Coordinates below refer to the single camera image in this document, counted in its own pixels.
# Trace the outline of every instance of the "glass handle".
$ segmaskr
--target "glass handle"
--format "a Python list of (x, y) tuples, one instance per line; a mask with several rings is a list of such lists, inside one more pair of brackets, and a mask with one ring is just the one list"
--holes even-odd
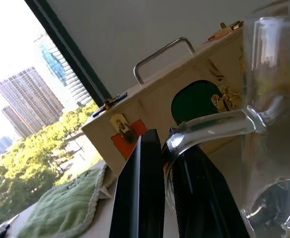
[(196, 118), (182, 124), (167, 140), (166, 145), (171, 153), (169, 160), (176, 159), (185, 150), (202, 142), (254, 131), (261, 133), (264, 129), (261, 117), (251, 107)]

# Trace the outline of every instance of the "wooden box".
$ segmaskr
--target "wooden box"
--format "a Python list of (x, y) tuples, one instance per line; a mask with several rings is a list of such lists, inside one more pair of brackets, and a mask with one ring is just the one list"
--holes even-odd
[[(114, 114), (123, 114), (129, 123), (141, 119), (147, 128), (156, 128), (163, 144), (169, 128), (177, 124), (171, 114), (174, 96), (187, 85), (197, 80), (208, 80), (221, 88), (239, 93), (241, 76), (242, 30), (237, 29), (222, 37), (203, 44), (195, 53), (169, 65), (147, 79), (146, 83), (129, 89), (128, 96), (106, 113), (91, 117), (82, 130), (92, 142), (108, 166), (118, 175), (125, 159), (113, 144), (111, 137), (117, 131), (110, 123)], [(210, 155), (230, 138), (212, 141), (203, 146)]]

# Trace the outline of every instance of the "towel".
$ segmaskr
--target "towel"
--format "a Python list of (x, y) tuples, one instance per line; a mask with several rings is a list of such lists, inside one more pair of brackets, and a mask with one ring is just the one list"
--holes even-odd
[(76, 179), (55, 186), (36, 203), (19, 238), (73, 238), (92, 223), (107, 165), (90, 169)]

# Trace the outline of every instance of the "gold latch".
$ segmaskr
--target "gold latch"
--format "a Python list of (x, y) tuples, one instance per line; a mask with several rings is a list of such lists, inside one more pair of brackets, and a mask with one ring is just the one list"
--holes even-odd
[(126, 120), (123, 114), (115, 114), (111, 116), (110, 122), (126, 142), (134, 143), (137, 141), (136, 132), (131, 128), (129, 122)]
[(222, 97), (217, 94), (211, 97), (211, 101), (219, 113), (236, 110), (241, 107), (242, 100), (240, 93), (229, 91), (227, 87), (223, 87), (221, 93)]
[(243, 21), (236, 21), (235, 23), (233, 23), (229, 26), (226, 26), (226, 24), (221, 22), (220, 23), (221, 30), (219, 30), (218, 32), (216, 32), (212, 36), (210, 36), (208, 38), (208, 41), (221, 38), (221, 37), (225, 36), (226, 34), (230, 33), (231, 31), (234, 31), (234, 30), (240, 28), (241, 26), (243, 26)]

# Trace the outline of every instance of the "sky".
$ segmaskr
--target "sky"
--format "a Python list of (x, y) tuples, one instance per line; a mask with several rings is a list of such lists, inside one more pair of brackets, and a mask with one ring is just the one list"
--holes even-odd
[[(0, 0), (0, 81), (34, 65), (38, 21), (24, 0)], [(0, 110), (7, 102), (0, 94)], [(0, 137), (13, 133), (0, 111)]]

